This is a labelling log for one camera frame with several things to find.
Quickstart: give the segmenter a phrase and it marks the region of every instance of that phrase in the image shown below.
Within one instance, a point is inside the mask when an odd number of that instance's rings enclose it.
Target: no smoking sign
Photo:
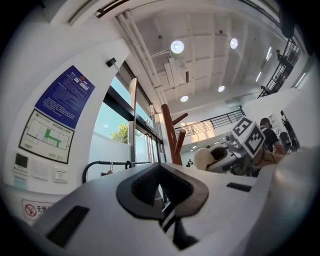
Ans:
[[[36,220],[41,214],[48,211],[54,203],[22,200],[21,204],[24,216],[29,220]]]

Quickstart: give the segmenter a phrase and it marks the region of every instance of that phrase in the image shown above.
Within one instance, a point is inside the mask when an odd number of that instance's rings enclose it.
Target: tree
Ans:
[[[128,144],[128,125],[125,124],[119,124],[118,126],[119,131],[114,131],[111,133],[111,139],[115,140],[117,142],[121,142],[124,144]],[[145,135],[138,130],[135,130],[135,135],[141,139],[145,137]]]

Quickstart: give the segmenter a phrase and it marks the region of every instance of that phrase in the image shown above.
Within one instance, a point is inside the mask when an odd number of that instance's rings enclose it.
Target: recessed light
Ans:
[[[187,95],[184,95],[181,97],[180,101],[186,102],[188,99],[189,99],[189,97]]]
[[[257,77],[256,80],[255,80],[256,82],[258,81],[260,75],[261,75],[261,72],[258,74],[258,77]]]
[[[269,48],[269,50],[268,50],[268,53],[267,53],[267,55],[266,55],[266,57],[265,57],[266,61],[268,61],[268,60],[270,59],[270,57],[271,57],[271,56],[269,56],[270,51],[271,51],[271,46],[270,46],[270,48]]]
[[[218,89],[218,92],[221,93],[223,90],[225,89],[225,87],[223,85],[221,85]]]
[[[297,87],[298,84],[300,84],[300,82],[301,82],[302,78],[304,78],[305,74],[306,74],[306,72],[303,73],[303,75],[301,76],[301,78],[299,79],[299,81],[296,83],[296,85],[294,87]]]
[[[181,42],[181,41],[174,41],[172,44],[171,44],[171,51],[173,51],[175,54],[180,54],[183,52],[185,46],[184,46],[184,43]]]
[[[235,38],[232,38],[232,39],[230,40],[230,47],[231,47],[232,49],[236,49],[237,46],[238,46],[238,40],[235,39]]]

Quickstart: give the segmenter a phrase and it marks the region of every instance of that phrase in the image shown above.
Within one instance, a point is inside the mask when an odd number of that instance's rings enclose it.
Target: blue poster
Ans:
[[[35,107],[75,129],[94,89],[95,86],[75,66],[71,66],[49,86]]]

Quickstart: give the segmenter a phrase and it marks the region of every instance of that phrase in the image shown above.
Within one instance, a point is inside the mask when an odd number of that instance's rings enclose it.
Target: black metal railing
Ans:
[[[180,129],[185,130],[185,136],[192,136],[192,135],[204,133],[204,132],[214,130],[216,128],[237,122],[244,115],[245,115],[245,113],[243,112],[242,109],[239,109],[239,110],[236,110],[236,111],[233,111],[230,113],[218,115],[216,117],[202,120],[200,122],[195,122],[192,124],[188,124],[188,125],[185,125],[182,127],[175,128],[174,129],[175,135],[176,136],[179,135]]]
[[[294,69],[299,55],[300,49],[295,42],[289,38],[285,45],[282,59],[279,60],[278,66],[276,67],[271,79],[265,86],[268,89],[263,89],[258,98],[267,96],[269,94],[274,94],[279,91]]]

